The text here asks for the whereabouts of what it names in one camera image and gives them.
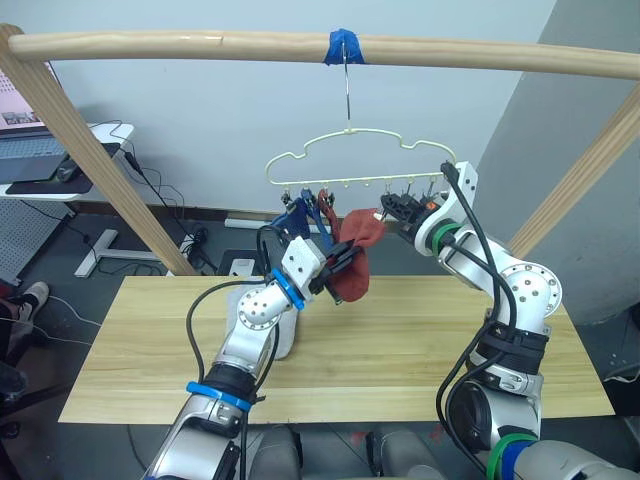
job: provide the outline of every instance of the sneaker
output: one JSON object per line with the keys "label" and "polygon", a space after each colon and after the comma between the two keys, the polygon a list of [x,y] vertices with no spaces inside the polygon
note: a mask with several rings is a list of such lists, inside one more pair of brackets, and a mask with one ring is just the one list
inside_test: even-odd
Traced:
{"label": "sneaker", "polygon": [[11,352],[18,342],[33,331],[33,319],[38,311],[47,302],[49,286],[44,282],[36,282],[27,288],[22,295],[12,300],[20,305],[18,320],[11,330],[8,351]]}

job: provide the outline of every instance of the red cloth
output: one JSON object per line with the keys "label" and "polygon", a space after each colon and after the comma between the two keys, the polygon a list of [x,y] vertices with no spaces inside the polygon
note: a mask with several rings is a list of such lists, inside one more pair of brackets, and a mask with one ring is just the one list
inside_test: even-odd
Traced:
{"label": "red cloth", "polygon": [[336,212],[333,211],[333,207],[330,205],[329,194],[324,188],[318,192],[318,208],[320,208],[322,214],[329,220],[333,243],[340,243],[340,223],[338,222]]}
{"label": "red cloth", "polygon": [[[373,216],[375,208],[354,210],[347,215],[340,229],[340,242],[355,240],[356,247],[368,248],[384,235],[384,223]],[[351,265],[331,277],[331,286],[345,302],[355,302],[369,290],[369,262],[365,251],[358,253]]]}

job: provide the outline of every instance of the hanger hook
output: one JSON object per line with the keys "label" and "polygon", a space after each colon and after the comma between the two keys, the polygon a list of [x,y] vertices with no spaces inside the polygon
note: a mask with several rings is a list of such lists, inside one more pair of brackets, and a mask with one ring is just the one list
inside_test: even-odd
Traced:
{"label": "hanger hook", "polygon": [[347,44],[342,41],[342,61],[344,62],[344,88],[347,95],[347,131],[351,130],[351,102],[349,100],[349,70],[347,68]]}

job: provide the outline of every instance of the desk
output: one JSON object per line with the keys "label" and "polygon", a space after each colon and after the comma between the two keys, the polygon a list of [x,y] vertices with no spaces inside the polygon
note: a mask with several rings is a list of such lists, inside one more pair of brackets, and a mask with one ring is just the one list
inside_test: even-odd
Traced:
{"label": "desk", "polygon": [[[117,123],[103,123],[102,125],[96,125],[91,129],[95,137],[98,139],[100,143],[119,143],[122,145],[126,142],[127,139],[131,137],[133,134],[133,125],[129,125],[123,123],[119,125],[115,130],[114,127]],[[18,194],[18,195],[9,195],[7,194],[7,189],[11,186],[11,184],[2,184],[0,185],[0,198],[13,198],[13,199],[21,199],[21,200],[40,200],[40,201],[50,201],[50,202],[71,202],[73,200],[79,199],[82,193],[48,193],[44,194]]]}
{"label": "desk", "polygon": [[[196,363],[187,309],[228,277],[127,277],[60,417],[61,422],[170,424]],[[300,314],[289,356],[274,364],[254,423],[435,420],[439,383],[480,325],[489,299],[447,276],[373,277],[360,301],[323,293]],[[545,417],[613,410],[564,310],[549,320],[542,364]],[[226,295],[194,316],[209,364],[225,335]]]}

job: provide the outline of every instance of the gray floor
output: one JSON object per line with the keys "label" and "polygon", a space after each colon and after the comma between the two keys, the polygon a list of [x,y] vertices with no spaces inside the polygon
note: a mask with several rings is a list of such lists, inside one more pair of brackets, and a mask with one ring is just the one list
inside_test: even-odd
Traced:
{"label": "gray floor", "polygon": [[[188,228],[194,222],[186,222]],[[207,252],[219,262],[226,249],[252,249],[255,232],[225,229],[221,223],[202,222],[210,231]],[[183,234],[170,220],[165,228],[178,242]],[[142,242],[120,219],[101,215],[79,215],[71,221],[75,228],[95,240],[104,228],[120,232],[118,248],[142,249]],[[69,230],[57,232],[40,255],[23,272],[25,284],[44,280],[52,293],[68,300],[86,318],[102,322],[126,272],[107,275],[94,272],[88,279],[77,279],[73,272],[87,253],[82,238]],[[372,274],[442,274],[432,259],[425,259],[396,236],[387,236],[369,252]],[[126,262],[104,260],[102,269],[119,268]],[[619,324],[580,329],[583,341],[600,373],[625,361],[633,361],[640,335],[633,325]],[[91,342],[97,333],[92,325],[78,322],[60,305],[49,303],[39,314],[37,325],[50,335]],[[32,389],[54,382],[73,380],[82,366],[88,346],[46,342],[32,348],[20,364],[29,375]],[[137,479],[142,470],[129,444],[125,425],[59,424],[64,398],[50,400],[14,415],[22,431],[18,439],[5,440],[5,446],[25,479]],[[468,461],[453,447],[435,422],[408,425],[432,448],[452,479],[480,479]],[[154,456],[166,432],[166,426],[133,426],[135,444],[144,462]],[[250,431],[249,458],[261,433],[270,428],[259,426]],[[368,474],[363,432],[368,424],[295,425],[301,432],[304,449],[305,479],[337,479]],[[628,468],[640,468],[640,452],[627,424],[617,417],[546,420],[543,437],[571,441]]]}

